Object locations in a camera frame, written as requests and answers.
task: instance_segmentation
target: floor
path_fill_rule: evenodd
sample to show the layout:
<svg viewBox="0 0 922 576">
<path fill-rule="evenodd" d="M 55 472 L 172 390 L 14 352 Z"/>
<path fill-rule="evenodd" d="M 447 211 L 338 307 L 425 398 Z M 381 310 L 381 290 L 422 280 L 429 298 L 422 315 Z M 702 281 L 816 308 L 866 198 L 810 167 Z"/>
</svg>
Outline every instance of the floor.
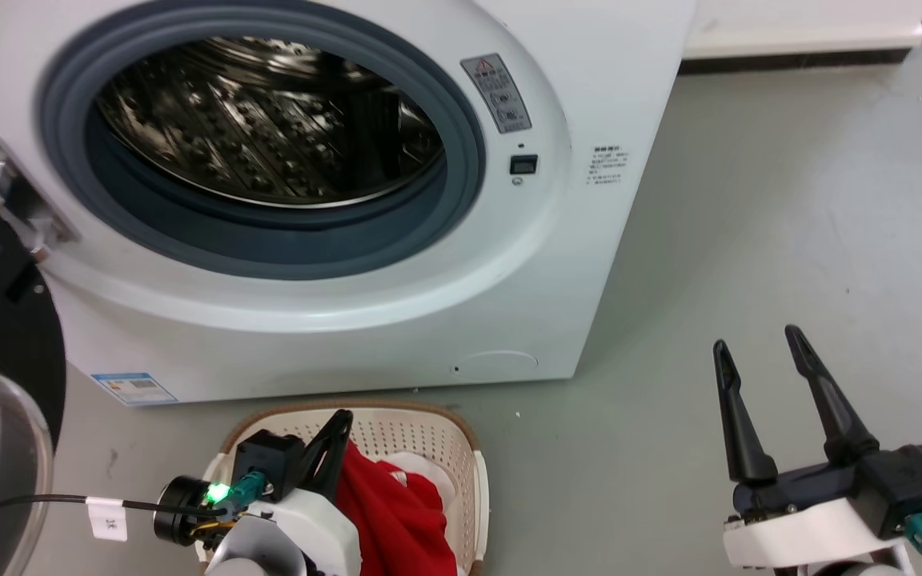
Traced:
<svg viewBox="0 0 922 576">
<path fill-rule="evenodd" d="M 487 576 L 739 574 L 710 349 L 728 340 L 780 468 L 822 462 L 790 322 L 882 446 L 922 442 L 922 47 L 901 66 L 680 78 L 575 379 L 384 396 L 449 406 L 482 438 Z M 55 489 L 154 499 L 278 402 L 128 409 L 74 374 L 67 414 L 94 417 L 66 420 Z M 99 541 L 82 507 L 52 507 L 28 574 L 195 574 L 130 520 L 128 543 Z"/>
</svg>

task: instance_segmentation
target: wall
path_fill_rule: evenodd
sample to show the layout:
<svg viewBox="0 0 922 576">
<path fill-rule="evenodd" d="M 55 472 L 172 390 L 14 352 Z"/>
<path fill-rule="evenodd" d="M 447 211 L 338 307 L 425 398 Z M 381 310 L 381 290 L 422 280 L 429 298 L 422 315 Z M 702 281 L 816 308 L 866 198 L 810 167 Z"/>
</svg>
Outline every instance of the wall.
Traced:
<svg viewBox="0 0 922 576">
<path fill-rule="evenodd" d="M 685 58 L 901 48 L 922 0 L 700 0 Z"/>
</svg>

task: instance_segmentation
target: blue and white sticker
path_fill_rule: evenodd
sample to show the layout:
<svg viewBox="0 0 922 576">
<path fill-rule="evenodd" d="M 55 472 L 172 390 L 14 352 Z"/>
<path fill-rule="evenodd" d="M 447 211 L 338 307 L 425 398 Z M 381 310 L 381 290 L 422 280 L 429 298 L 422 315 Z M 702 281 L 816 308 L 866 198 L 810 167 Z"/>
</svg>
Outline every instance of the blue and white sticker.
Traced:
<svg viewBox="0 0 922 576">
<path fill-rule="evenodd" d="M 173 394 L 169 394 L 162 384 L 156 382 L 147 372 L 128 372 L 125 374 L 92 374 L 98 385 L 113 394 L 120 402 L 128 406 L 146 406 L 150 404 L 174 404 Z"/>
</svg>

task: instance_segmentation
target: washing machine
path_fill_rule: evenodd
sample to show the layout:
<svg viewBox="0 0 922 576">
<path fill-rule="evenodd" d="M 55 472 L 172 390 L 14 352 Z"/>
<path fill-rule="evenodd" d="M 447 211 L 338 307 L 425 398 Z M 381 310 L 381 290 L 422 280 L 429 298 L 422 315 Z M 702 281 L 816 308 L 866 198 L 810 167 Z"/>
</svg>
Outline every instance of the washing machine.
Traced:
<svg viewBox="0 0 922 576">
<path fill-rule="evenodd" d="M 567 378 L 692 11 L 0 0 L 0 216 L 127 404 Z"/>
</svg>

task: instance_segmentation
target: green light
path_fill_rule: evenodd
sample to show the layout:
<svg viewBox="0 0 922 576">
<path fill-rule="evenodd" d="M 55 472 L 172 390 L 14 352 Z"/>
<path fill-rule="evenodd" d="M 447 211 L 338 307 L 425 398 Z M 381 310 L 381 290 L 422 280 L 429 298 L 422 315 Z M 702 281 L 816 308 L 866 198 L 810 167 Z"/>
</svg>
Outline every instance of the green light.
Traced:
<svg viewBox="0 0 922 576">
<path fill-rule="evenodd" d="M 216 482 L 216 484 L 209 485 L 208 492 L 205 494 L 205 499 L 215 504 L 219 500 L 226 498 L 226 496 L 230 494 L 230 489 L 231 488 L 226 484 L 219 484 L 219 482 Z"/>
</svg>

